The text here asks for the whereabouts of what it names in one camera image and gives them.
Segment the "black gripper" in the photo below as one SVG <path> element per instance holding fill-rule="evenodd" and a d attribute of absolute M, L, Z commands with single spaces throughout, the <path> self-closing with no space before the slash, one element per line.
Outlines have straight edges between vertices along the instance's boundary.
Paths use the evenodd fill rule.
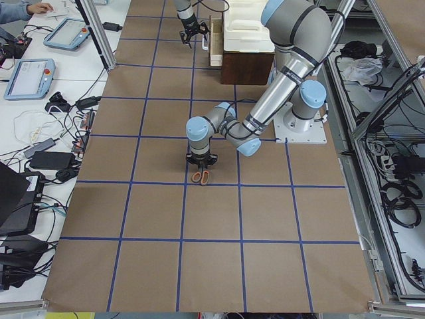
<path fill-rule="evenodd" d="M 194 37 L 197 34 L 202 34 L 204 40 L 207 40 L 207 35 L 209 33 L 209 28 L 207 27 L 207 24 L 204 21 L 198 22 L 196 19 L 194 20 L 182 20 L 184 31 L 180 31 L 180 38 L 182 41 L 184 41 L 184 44 L 187 45 L 190 49 L 192 48 L 191 45 L 191 38 Z"/>
<path fill-rule="evenodd" d="M 202 167 L 203 167 L 203 173 L 209 172 L 209 165 L 214 165 L 218 160 L 218 156 L 216 154 L 186 154 L 186 161 L 190 164 L 197 165 L 197 173 L 202 173 Z"/>

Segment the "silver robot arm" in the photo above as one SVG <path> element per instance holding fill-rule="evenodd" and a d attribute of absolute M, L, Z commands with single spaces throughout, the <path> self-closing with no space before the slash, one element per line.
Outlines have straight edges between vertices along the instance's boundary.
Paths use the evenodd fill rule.
<path fill-rule="evenodd" d="M 191 39 L 196 35 L 202 35 L 203 40 L 207 41 L 207 35 L 210 32 L 204 21 L 198 21 L 190 0 L 174 0 L 174 6 L 177 16 L 182 23 L 184 31 L 180 31 L 180 38 L 184 45 L 191 46 Z"/>
<path fill-rule="evenodd" d="M 325 102 L 324 87 L 306 76 L 326 57 L 331 45 L 331 21 L 326 12 L 308 1 L 268 1 L 261 23 L 275 45 L 276 75 L 243 122 L 226 102 L 205 116 L 188 120 L 190 152 L 186 160 L 200 169 L 217 161 L 210 152 L 213 135 L 222 135 L 248 157 L 257 152 L 260 136 L 291 97 L 295 98 L 292 112 L 300 120 L 314 118 Z"/>

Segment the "person hand at desk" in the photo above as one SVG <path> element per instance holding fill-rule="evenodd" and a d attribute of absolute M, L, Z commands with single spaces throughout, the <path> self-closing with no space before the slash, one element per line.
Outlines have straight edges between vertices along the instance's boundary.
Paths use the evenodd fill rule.
<path fill-rule="evenodd" d="M 32 5 L 27 5 L 27 13 L 29 15 L 48 13 L 54 11 L 53 6 L 50 3 L 38 2 Z"/>

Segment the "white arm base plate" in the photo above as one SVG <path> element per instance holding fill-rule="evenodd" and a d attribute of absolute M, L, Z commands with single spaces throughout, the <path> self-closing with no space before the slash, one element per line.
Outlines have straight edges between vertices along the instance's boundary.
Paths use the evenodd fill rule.
<path fill-rule="evenodd" d="M 327 138 L 319 110 L 313 119 L 300 120 L 293 114 L 292 106 L 291 102 L 287 102 L 273 118 L 276 142 L 326 144 Z"/>

